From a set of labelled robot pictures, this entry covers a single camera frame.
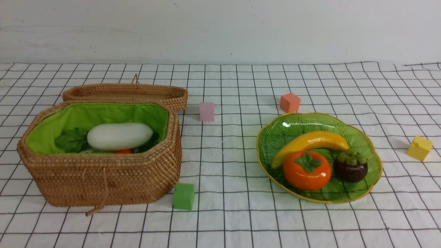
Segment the basket lid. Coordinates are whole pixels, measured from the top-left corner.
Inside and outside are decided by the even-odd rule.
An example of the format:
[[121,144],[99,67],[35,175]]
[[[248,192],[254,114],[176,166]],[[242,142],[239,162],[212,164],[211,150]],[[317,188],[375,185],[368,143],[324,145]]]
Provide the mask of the basket lid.
[[131,83],[99,83],[76,86],[63,92],[63,101],[75,100],[127,100],[133,103],[156,100],[164,103],[173,111],[187,107],[187,89],[168,86],[140,84],[138,74]]

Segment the leaf-shaped plate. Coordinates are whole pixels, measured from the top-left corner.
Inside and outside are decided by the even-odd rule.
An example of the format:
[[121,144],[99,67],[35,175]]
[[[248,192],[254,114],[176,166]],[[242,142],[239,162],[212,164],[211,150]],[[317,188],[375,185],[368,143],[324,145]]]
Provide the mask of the leaf-shaped plate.
[[[282,168],[272,169],[271,161],[276,153],[295,137],[312,131],[329,131],[341,135],[350,147],[367,158],[368,174],[358,183],[343,182],[334,175],[329,183],[318,191],[302,191],[292,187],[285,179]],[[362,131],[339,119],[323,113],[288,113],[278,116],[262,128],[256,139],[258,161],[262,169],[276,184],[289,193],[317,203],[346,203],[367,195],[378,182],[383,165],[372,141]],[[315,149],[333,164],[338,152]]]

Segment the basket handle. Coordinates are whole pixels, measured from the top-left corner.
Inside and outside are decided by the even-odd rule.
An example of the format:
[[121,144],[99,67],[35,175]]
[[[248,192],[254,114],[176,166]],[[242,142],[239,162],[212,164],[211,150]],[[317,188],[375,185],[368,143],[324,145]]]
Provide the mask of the basket handle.
[[138,74],[136,74],[136,73],[135,73],[135,76],[133,77],[131,83],[133,83],[133,82],[135,82],[135,84],[139,84],[139,81],[138,81]]
[[104,196],[104,199],[103,199],[103,201],[101,202],[100,205],[94,207],[93,209],[89,210],[89,211],[86,213],[86,216],[87,216],[87,217],[89,217],[89,216],[91,216],[91,215],[93,215],[93,214],[95,214],[95,213],[101,211],[101,210],[104,208],[104,203],[106,202],[107,197],[108,197],[108,195],[109,195],[109,188],[107,187],[106,168],[103,168],[103,178],[104,178],[104,188],[105,188],[105,190],[106,190],[106,194],[105,194],[105,196]]

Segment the yellow banana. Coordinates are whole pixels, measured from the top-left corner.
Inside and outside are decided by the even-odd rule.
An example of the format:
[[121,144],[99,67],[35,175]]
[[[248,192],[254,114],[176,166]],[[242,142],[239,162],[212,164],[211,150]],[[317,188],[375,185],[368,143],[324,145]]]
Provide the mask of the yellow banana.
[[298,136],[286,144],[273,158],[271,167],[281,166],[285,158],[293,152],[300,150],[311,150],[317,148],[327,148],[331,150],[346,151],[349,145],[346,140],[333,132],[314,131]]

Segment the woven rattan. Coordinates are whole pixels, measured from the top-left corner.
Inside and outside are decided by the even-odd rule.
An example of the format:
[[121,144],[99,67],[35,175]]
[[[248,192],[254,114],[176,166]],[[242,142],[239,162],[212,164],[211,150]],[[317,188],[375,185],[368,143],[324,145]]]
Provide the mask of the woven rattan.
[[63,92],[63,101],[73,100],[115,100],[142,103],[156,100],[173,111],[187,107],[188,91],[184,88],[167,85],[140,84],[138,75],[132,83],[99,83],[76,86]]
[[25,143],[29,133],[45,118],[77,102],[133,103],[121,99],[64,101],[35,117],[20,139],[17,151],[49,204],[96,206],[86,214],[91,215],[105,205],[152,203],[174,188],[182,161],[179,120],[176,112],[153,100],[145,103],[155,103],[168,111],[167,135],[144,153],[34,154]]

